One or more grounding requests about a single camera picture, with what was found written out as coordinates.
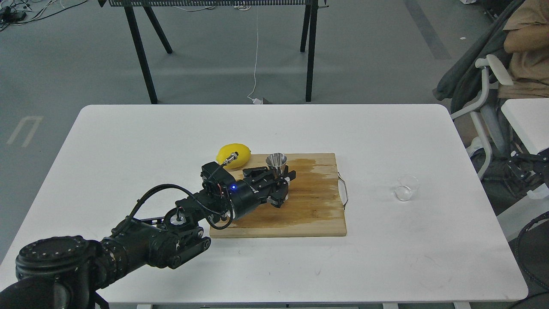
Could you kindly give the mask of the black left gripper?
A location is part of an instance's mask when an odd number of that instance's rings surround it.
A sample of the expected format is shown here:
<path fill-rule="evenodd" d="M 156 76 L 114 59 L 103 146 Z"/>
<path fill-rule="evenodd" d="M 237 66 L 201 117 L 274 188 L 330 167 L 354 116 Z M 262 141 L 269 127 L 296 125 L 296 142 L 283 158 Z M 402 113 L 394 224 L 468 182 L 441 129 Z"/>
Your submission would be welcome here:
<path fill-rule="evenodd" d="M 290 182 L 296 178 L 295 170 L 285 170 L 273 182 L 273 175 L 267 167 L 247 168 L 243 169 L 242 173 L 244 178 L 228 188 L 235 220 L 241 219 L 265 203 L 280 209 L 288 199 Z"/>

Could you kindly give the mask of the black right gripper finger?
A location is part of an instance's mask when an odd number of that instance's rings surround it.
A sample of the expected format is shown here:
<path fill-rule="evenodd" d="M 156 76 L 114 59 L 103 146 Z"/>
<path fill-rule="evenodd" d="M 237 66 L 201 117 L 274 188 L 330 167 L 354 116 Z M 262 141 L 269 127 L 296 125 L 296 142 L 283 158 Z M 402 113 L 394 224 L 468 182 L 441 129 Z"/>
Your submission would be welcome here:
<path fill-rule="evenodd" d="M 527 190 L 549 184 L 549 151 L 538 154 L 515 153 L 507 158 L 509 168 L 506 186 L 512 194 L 523 194 Z"/>

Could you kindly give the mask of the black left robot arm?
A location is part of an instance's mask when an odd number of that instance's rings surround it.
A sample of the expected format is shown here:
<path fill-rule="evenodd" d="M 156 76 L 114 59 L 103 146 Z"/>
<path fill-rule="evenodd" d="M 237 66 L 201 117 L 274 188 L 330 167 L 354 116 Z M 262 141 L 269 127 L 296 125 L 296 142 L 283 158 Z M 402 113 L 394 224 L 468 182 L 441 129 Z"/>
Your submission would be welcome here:
<path fill-rule="evenodd" d="M 199 222 L 214 230 L 228 228 L 270 203 L 280 208 L 288 198 L 296 171 L 286 156 L 274 153 L 265 167 L 244 169 L 236 180 L 225 167 L 238 157 L 232 152 L 221 164 L 202 166 L 202 190 L 191 193 L 175 184 L 160 184 L 147 191 L 131 213 L 101 241 L 81 236 L 57 236 L 24 246 L 16 257 L 17 282 L 1 292 L 3 309 L 107 309 L 97 291 L 130 272 L 149 265 L 176 269 L 211 245 Z M 157 218 L 137 219 L 136 213 L 157 192 L 176 188 L 187 197 Z"/>

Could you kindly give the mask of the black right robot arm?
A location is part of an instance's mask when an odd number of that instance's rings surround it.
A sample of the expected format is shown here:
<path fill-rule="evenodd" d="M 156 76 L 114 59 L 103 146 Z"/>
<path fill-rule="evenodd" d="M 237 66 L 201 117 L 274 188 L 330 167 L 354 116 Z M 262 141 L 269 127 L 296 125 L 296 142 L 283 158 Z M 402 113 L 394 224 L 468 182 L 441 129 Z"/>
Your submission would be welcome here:
<path fill-rule="evenodd" d="M 548 188 L 548 153 L 548 149 L 545 149 L 538 154 L 518 153 L 508 159 L 507 165 L 509 166 L 512 175 L 519 178 L 519 180 L 524 180 L 525 178 L 528 178 L 527 174 L 533 172 L 535 176 L 541 178 L 540 182 L 542 184 L 542 187 Z M 538 215 L 534 219 L 531 219 L 531 221 L 529 221 L 524 227 L 522 227 L 518 236 L 516 237 L 513 247 L 513 254 L 516 258 L 518 266 L 529 278 L 529 280 L 537 284 L 539 287 L 545 290 L 546 293 L 548 293 L 548 283 L 542 278 L 539 278 L 536 273 L 532 272 L 529 269 L 529 266 L 523 261 L 523 258 L 527 258 L 527 262 L 534 261 L 534 254 L 526 254 L 526 252 L 522 248 L 522 242 L 527 233 L 541 221 L 548 221 L 547 211 L 542 213 L 541 215 Z"/>

